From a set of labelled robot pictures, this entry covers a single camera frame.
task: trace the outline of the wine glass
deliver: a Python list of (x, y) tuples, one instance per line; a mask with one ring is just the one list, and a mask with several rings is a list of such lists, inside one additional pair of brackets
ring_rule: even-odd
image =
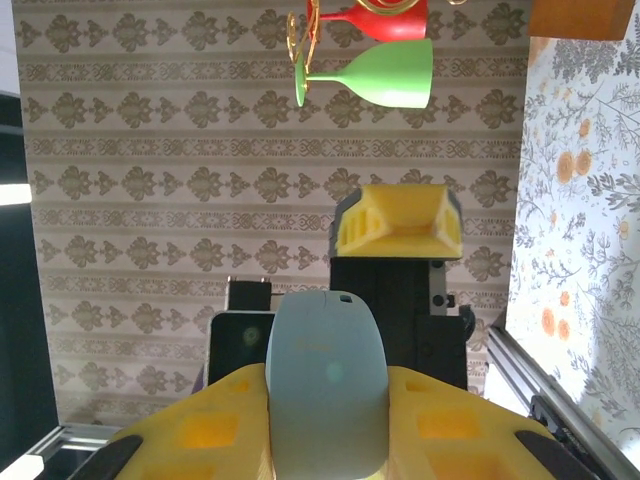
[(339, 82), (384, 107), (426, 108), (433, 77), (433, 44), (428, 38), (381, 43), (334, 72), (313, 72), (295, 58), (296, 100), (304, 104), (309, 82)]

